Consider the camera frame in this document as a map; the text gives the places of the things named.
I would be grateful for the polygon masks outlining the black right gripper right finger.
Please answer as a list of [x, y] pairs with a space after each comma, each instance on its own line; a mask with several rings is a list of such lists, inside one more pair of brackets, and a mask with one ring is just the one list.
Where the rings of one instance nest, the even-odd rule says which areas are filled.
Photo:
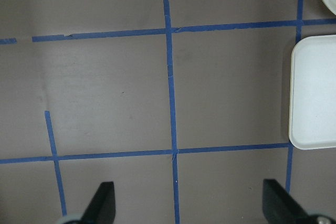
[[268, 223], [315, 223], [315, 216], [307, 214], [275, 179], [264, 179], [262, 186], [263, 214]]

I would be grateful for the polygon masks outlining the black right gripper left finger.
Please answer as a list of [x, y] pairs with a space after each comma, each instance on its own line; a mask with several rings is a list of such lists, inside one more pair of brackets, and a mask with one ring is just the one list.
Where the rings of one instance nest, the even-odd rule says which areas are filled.
[[80, 223], [114, 223], [116, 199], [113, 182], [103, 182], [84, 211]]

